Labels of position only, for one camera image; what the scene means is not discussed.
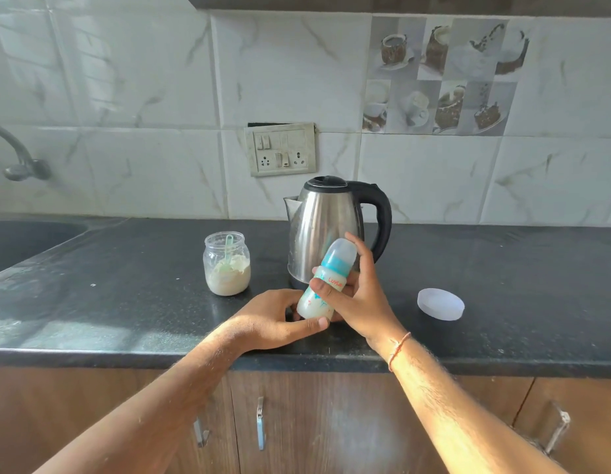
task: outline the white jar lid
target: white jar lid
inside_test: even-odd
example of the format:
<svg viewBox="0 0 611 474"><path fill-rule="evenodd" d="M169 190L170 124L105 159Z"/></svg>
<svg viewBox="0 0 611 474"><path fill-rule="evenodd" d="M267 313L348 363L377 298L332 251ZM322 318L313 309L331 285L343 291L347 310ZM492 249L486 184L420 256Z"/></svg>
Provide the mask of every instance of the white jar lid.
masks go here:
<svg viewBox="0 0 611 474"><path fill-rule="evenodd" d="M448 291L428 287L418 293L417 307L435 319L455 321L464 313L465 305L459 297Z"/></svg>

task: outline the plastic jar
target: plastic jar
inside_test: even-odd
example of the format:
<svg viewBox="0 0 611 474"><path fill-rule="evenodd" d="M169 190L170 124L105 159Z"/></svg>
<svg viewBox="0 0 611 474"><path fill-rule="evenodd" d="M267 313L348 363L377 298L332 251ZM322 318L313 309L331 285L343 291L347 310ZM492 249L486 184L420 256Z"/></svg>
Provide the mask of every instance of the plastic jar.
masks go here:
<svg viewBox="0 0 611 474"><path fill-rule="evenodd" d="M338 238L325 253L314 277L321 278L337 291L342 291L347 283L347 276L356 261L356 254L355 244L348 239ZM334 308L308 286L297 304L297 312L304 318L325 316L331 319Z"/></svg>
<svg viewBox="0 0 611 474"><path fill-rule="evenodd" d="M204 277L212 293L232 296L251 281L251 254L238 231L220 231L204 240Z"/></svg>

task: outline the kettle lid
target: kettle lid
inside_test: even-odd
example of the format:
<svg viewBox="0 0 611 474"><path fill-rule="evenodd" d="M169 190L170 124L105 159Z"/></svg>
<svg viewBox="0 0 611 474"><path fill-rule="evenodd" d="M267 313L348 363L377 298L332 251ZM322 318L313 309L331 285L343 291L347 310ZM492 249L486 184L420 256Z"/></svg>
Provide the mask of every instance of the kettle lid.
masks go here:
<svg viewBox="0 0 611 474"><path fill-rule="evenodd" d="M350 187L346 180L338 176L317 176L304 184L304 189L317 193L346 193Z"/></svg>

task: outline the wall outlet panel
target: wall outlet panel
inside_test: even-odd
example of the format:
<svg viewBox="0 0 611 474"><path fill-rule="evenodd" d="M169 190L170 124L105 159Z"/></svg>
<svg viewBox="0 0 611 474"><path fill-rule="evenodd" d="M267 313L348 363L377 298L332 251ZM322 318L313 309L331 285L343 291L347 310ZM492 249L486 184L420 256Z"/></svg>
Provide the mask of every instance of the wall outlet panel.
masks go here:
<svg viewBox="0 0 611 474"><path fill-rule="evenodd" d="M244 131L251 176L316 173L314 123L254 126Z"/></svg>

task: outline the black sink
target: black sink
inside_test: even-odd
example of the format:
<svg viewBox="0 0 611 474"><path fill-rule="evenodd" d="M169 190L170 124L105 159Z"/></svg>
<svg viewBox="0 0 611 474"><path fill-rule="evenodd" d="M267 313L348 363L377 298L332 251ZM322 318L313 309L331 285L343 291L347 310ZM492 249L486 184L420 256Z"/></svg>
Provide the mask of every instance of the black sink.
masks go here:
<svg viewBox="0 0 611 474"><path fill-rule="evenodd" d="M86 231L86 226L48 221L0 221L0 271Z"/></svg>

